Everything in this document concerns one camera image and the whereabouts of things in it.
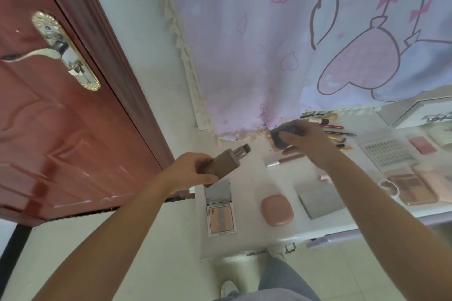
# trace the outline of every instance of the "person's right hand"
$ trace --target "person's right hand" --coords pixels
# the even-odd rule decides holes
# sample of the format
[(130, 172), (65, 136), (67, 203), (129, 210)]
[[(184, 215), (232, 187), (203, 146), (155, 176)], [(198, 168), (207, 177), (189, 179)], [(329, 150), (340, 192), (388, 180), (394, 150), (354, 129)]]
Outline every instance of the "person's right hand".
[(289, 155), (295, 152), (303, 153), (317, 167), (325, 170), (328, 162), (334, 160), (337, 155), (342, 154), (319, 124), (310, 123), (305, 120), (296, 120), (295, 125), (303, 133), (303, 136), (297, 136), (284, 131), (279, 133), (280, 139), (292, 145), (282, 152), (283, 155)]

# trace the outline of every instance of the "jeans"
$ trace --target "jeans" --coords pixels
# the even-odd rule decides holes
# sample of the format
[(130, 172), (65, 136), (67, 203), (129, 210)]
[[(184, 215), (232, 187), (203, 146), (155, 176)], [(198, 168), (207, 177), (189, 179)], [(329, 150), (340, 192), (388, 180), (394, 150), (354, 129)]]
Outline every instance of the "jeans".
[[(270, 258), (260, 278), (258, 290), (285, 288), (312, 301), (321, 301), (311, 287), (292, 267), (278, 258)], [(243, 293), (231, 292), (227, 297), (215, 301), (231, 301), (243, 296)]]

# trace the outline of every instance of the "floor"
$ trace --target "floor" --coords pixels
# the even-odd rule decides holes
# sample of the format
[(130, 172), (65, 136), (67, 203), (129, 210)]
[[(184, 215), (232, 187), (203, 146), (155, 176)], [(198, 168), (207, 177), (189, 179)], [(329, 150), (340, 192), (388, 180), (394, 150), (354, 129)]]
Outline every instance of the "floor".
[[(110, 214), (58, 220), (33, 229), (1, 301), (31, 300), (57, 266)], [(114, 301), (210, 301), (219, 297), (226, 279), (243, 292), (257, 289), (268, 256), (200, 262), (194, 218), (193, 199), (164, 204)], [(364, 240), (317, 249), (299, 245), (286, 258), (324, 301), (404, 300)]]
[[(240, 291), (257, 290), (267, 255), (215, 265), (220, 281), (231, 278)], [(286, 261), (323, 301), (403, 301), (363, 239), (298, 250)]]

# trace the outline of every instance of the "door frame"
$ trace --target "door frame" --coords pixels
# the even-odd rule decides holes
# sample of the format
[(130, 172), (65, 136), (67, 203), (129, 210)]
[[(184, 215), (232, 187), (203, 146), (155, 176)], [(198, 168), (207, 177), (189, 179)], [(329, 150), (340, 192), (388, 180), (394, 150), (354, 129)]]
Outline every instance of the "door frame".
[(173, 154), (99, 0), (55, 0), (162, 169)]

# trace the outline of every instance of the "door lever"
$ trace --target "door lever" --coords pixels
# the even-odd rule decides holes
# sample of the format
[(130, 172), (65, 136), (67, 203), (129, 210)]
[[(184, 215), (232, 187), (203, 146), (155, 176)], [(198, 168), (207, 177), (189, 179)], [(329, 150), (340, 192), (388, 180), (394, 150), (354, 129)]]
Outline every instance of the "door lever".
[(60, 59), (66, 65), (67, 72), (75, 77), (83, 87), (90, 91), (97, 91), (100, 88), (99, 79), (89, 68), (59, 22), (51, 15), (41, 11), (34, 13), (32, 22), (50, 48), (37, 49), (29, 53), (5, 55), (0, 60), (13, 63), (36, 55)]
[(36, 49), (33, 51), (30, 51), (29, 53), (24, 54), (12, 54), (12, 55), (5, 55), (0, 60), (3, 62), (18, 62), (22, 61), (23, 59), (26, 59), (30, 56), (35, 55), (42, 55), (50, 57), (51, 59), (59, 60), (63, 57), (64, 52), (68, 48), (68, 44), (62, 41), (55, 41), (55, 43), (52, 45), (51, 48), (42, 48), (42, 49)]

